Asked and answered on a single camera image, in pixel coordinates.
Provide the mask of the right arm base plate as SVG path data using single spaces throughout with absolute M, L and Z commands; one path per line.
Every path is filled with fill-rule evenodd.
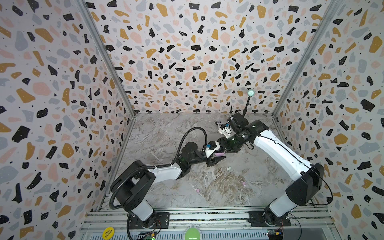
M 252 227 L 290 227 L 291 221 L 287 214 L 276 217 L 272 212 L 249 211 L 248 223 Z

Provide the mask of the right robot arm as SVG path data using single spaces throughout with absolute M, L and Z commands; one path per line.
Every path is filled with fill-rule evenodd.
M 250 123 L 242 114 L 229 117 L 227 123 L 218 122 L 218 131 L 223 137 L 219 145 L 227 153 L 236 153 L 249 143 L 266 152 L 292 179 L 285 192 L 273 200 L 262 214 L 261 220 L 275 226 L 298 206 L 305 206 L 320 191 L 323 184 L 324 167 L 311 164 L 290 150 L 263 122 Z

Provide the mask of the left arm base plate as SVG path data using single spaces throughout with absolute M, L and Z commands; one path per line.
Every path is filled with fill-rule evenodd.
M 128 226 L 130 230 L 167 229 L 169 227 L 169 220 L 169 212 L 154 212 L 145 221 L 142 221 L 136 215 L 130 215 Z

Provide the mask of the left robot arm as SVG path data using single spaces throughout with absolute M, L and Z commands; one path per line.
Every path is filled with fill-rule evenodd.
M 225 158 L 225 148 L 219 142 L 209 142 L 201 151 L 194 142 L 179 149 L 170 164 L 150 166 L 141 161 L 133 162 L 111 186 L 109 208 L 124 209 L 147 225 L 155 220 L 155 210 L 145 200 L 152 185 L 185 177 L 196 164 L 214 166 Z

